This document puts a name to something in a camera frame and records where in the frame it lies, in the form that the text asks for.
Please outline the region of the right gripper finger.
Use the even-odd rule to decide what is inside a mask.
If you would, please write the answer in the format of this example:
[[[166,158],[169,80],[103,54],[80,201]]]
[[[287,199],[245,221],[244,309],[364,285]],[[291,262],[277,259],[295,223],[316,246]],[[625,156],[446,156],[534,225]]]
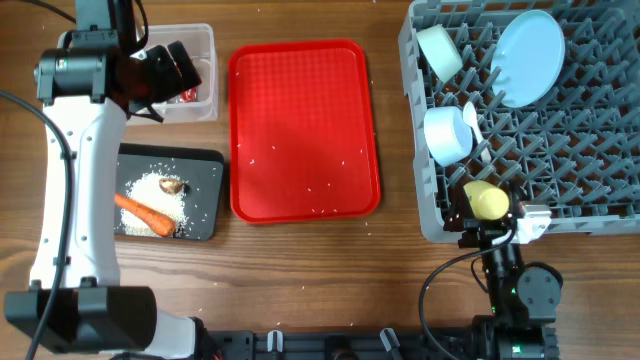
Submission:
[[[462,187],[456,187],[450,198],[450,208],[444,218],[443,229],[447,232],[462,232],[464,230],[464,201],[465,194]]]
[[[522,190],[521,186],[514,182],[514,181],[509,181],[508,182],[508,197],[509,197],[509,213],[512,216],[518,216],[519,215],[519,203],[522,201],[522,199],[525,197],[525,192]]]

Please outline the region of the yellow cup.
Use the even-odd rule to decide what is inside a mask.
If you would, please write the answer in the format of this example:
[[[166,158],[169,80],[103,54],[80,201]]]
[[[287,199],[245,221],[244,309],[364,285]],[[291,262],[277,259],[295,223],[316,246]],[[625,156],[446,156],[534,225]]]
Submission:
[[[478,220],[494,221],[504,217],[510,206],[505,191],[483,180],[473,180],[463,186],[473,215]]]

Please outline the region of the red snack wrapper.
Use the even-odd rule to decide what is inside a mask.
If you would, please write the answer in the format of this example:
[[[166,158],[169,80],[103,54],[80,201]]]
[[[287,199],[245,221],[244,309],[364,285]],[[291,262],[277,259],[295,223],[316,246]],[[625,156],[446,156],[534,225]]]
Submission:
[[[188,90],[185,90],[184,92],[182,92],[179,97],[178,100],[180,103],[194,103],[198,101],[198,92],[197,92],[197,88],[191,88]]]

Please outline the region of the light blue bowl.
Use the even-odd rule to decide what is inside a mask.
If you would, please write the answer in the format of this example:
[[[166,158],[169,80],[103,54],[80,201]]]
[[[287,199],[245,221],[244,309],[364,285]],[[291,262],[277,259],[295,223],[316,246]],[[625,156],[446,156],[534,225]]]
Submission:
[[[424,116],[424,137],[431,157],[442,167],[467,157],[473,147],[471,128],[457,107],[434,107]]]

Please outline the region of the white plastic spoon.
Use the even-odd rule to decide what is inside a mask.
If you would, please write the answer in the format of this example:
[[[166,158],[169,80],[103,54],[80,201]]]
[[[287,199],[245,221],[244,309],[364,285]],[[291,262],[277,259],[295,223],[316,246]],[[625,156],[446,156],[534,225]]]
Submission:
[[[469,126],[474,134],[477,145],[480,145],[482,141],[485,140],[483,137],[479,122],[478,122],[478,114],[474,104],[471,101],[468,101],[462,110],[462,118],[467,126]],[[489,163],[491,161],[491,155],[488,148],[485,148],[480,153],[481,159]]]

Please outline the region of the brown mushroom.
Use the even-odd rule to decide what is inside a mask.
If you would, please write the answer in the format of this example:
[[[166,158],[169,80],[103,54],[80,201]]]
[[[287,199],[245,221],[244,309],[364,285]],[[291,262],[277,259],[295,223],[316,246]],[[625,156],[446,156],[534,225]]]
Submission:
[[[158,184],[160,189],[168,195],[177,195],[184,189],[184,182],[176,178],[161,178]]]

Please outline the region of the white rice pile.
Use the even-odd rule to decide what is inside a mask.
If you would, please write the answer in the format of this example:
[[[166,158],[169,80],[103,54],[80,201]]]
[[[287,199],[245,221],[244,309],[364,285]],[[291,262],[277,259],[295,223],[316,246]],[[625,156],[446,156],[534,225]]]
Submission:
[[[123,192],[123,195],[170,217],[176,223],[177,229],[174,234],[177,235],[184,229],[189,219],[185,213],[184,197],[186,195],[186,184],[184,183],[184,189],[179,194],[168,195],[160,189],[158,184],[158,181],[165,177],[181,180],[177,176],[162,173],[145,173],[138,180],[129,182],[126,185],[126,192]],[[132,213],[121,210],[120,216],[119,229],[126,235],[158,237],[158,235],[153,233],[145,223]]]

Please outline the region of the light blue plate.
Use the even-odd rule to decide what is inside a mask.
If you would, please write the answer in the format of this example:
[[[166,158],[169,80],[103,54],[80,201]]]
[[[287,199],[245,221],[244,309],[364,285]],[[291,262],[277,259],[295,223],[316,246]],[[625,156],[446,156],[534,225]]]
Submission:
[[[491,61],[500,72],[493,92],[504,92],[502,104],[520,108],[540,100],[556,82],[565,57],[565,38],[547,12],[530,10],[502,32]]]

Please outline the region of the orange carrot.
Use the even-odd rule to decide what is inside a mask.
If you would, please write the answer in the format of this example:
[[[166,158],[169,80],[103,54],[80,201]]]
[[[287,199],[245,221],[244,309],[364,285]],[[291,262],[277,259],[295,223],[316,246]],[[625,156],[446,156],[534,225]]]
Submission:
[[[156,235],[169,237],[177,229],[176,223],[170,217],[124,195],[116,193],[114,203],[140,219]]]

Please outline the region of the green bowl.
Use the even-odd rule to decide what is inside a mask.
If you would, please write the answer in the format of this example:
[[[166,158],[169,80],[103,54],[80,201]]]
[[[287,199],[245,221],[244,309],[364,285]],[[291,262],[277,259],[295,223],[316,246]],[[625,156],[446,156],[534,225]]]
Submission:
[[[416,33],[416,37],[428,64],[443,83],[451,80],[462,69],[461,55],[442,25],[421,30]]]

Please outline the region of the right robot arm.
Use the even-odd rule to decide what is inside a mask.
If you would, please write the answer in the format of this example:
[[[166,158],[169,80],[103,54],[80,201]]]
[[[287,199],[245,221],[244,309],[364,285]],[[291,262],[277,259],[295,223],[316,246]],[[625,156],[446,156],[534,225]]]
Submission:
[[[464,336],[468,359],[553,360],[560,357],[556,308],[563,278],[542,262],[526,264],[521,246],[540,238],[551,223],[545,204],[524,199],[515,184],[507,192],[484,182],[457,184],[444,229],[462,234],[461,248],[482,253],[490,316],[477,315]]]

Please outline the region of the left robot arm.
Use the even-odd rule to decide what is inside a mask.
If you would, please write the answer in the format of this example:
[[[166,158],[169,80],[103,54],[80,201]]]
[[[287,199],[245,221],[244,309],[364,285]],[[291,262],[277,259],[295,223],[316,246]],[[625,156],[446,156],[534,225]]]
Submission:
[[[146,286],[120,282],[114,238],[116,168],[127,121],[198,86],[184,46],[149,48],[138,1],[79,1],[75,27],[34,70],[48,160],[39,248],[26,290],[4,301],[6,320],[55,354],[114,359],[217,359],[203,322],[161,310]]]

